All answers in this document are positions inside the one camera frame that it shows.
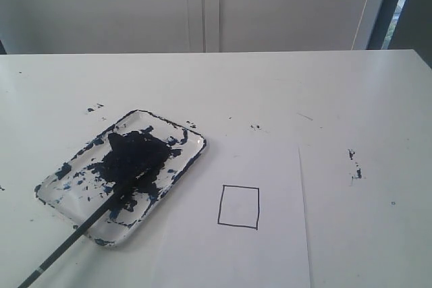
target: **brush handle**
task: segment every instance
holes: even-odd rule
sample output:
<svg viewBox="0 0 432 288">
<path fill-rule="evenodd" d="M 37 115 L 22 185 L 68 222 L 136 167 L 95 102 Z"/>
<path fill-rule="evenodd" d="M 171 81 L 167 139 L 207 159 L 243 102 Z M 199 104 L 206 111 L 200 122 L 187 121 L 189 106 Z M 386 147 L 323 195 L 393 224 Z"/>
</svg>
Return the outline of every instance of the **brush handle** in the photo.
<svg viewBox="0 0 432 288">
<path fill-rule="evenodd" d="M 156 157 L 153 157 L 148 163 L 147 168 L 140 175 L 133 177 L 122 183 L 120 188 L 116 190 L 96 211 L 91 214 L 91 216 L 83 222 L 42 264 L 30 275 L 28 278 L 18 286 L 18 288 L 27 288 L 36 279 L 39 278 L 41 274 L 43 274 L 49 267 L 52 265 L 56 259 L 58 259 L 72 244 L 75 243 L 77 239 L 81 237 L 82 234 L 86 233 L 88 229 L 102 216 L 107 210 L 111 208 L 111 205 L 118 201 L 129 189 L 132 187 L 134 182 L 143 175 L 147 175 L 149 171 L 155 165 L 161 162 L 161 156 L 156 154 Z"/>
</svg>

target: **white paper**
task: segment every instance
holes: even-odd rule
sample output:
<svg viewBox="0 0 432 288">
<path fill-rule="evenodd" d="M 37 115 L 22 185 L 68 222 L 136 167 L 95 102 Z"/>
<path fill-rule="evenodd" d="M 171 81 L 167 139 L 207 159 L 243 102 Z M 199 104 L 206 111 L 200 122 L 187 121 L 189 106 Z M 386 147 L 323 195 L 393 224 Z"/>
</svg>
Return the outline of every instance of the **white paper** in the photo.
<svg viewBox="0 0 432 288">
<path fill-rule="evenodd" d="M 309 288 L 297 145 L 210 143 L 197 167 L 178 184 L 152 287 Z"/>
</svg>

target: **paint tray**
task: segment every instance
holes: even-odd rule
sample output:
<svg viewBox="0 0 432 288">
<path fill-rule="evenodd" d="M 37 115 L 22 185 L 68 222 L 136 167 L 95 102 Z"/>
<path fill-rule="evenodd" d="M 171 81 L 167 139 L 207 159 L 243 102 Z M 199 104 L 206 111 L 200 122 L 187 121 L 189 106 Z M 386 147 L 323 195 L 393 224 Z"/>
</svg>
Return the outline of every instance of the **paint tray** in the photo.
<svg viewBox="0 0 432 288">
<path fill-rule="evenodd" d="M 200 134 L 148 111 L 131 111 L 35 188 L 41 202 L 60 212 L 72 225 L 82 224 L 112 194 L 113 184 L 89 166 L 100 163 L 111 151 L 110 133 L 125 136 L 133 131 L 166 142 L 175 154 L 154 174 L 151 192 L 135 188 L 130 202 L 107 211 L 88 230 L 86 235 L 101 246 L 121 243 L 150 214 L 204 150 L 206 140 Z"/>
</svg>

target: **black square outline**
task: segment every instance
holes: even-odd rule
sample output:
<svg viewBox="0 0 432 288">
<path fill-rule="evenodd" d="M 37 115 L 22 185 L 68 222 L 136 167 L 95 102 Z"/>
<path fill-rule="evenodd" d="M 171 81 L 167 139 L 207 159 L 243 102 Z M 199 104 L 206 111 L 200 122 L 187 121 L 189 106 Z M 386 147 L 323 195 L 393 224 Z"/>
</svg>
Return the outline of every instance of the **black square outline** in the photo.
<svg viewBox="0 0 432 288">
<path fill-rule="evenodd" d="M 255 226 L 248 226 L 248 225 L 235 225 L 235 224 L 227 224 L 227 223 L 221 223 L 221 211 L 222 211 L 222 201 L 223 201 L 223 193 L 225 192 L 225 187 L 235 187 L 235 188 L 245 188 L 245 189 L 255 189 L 257 190 L 257 196 L 258 196 L 258 214 L 256 216 L 256 225 Z M 226 225 L 226 226 L 233 226 L 233 227 L 246 227 L 248 229 L 256 229 L 258 231 L 258 220 L 259 220 L 259 188 L 257 187 L 245 187 L 242 185 L 222 185 L 222 195 L 221 195 L 221 201 L 219 203 L 219 214 L 217 215 L 217 224 L 219 225 Z"/>
</svg>

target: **paintbrush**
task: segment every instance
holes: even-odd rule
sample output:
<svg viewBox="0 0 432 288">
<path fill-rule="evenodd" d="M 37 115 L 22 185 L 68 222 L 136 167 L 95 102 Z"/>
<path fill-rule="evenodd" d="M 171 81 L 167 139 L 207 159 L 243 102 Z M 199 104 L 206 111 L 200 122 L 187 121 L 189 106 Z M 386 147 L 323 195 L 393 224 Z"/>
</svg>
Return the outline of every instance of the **paintbrush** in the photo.
<svg viewBox="0 0 432 288">
<path fill-rule="evenodd" d="M 36 279 L 40 277 L 56 259 L 58 259 L 72 244 L 75 243 L 81 235 L 85 234 L 88 229 L 102 216 L 104 215 L 114 204 L 118 203 L 124 194 L 127 194 L 133 185 L 140 179 L 144 181 L 145 177 L 149 176 L 152 170 L 160 166 L 167 159 L 167 153 L 161 150 L 152 154 L 143 164 L 144 170 L 135 177 L 130 177 L 129 180 L 123 181 L 117 190 L 98 208 L 91 214 L 91 216 L 84 221 L 42 264 L 20 285 L 18 288 L 27 288 Z"/>
</svg>

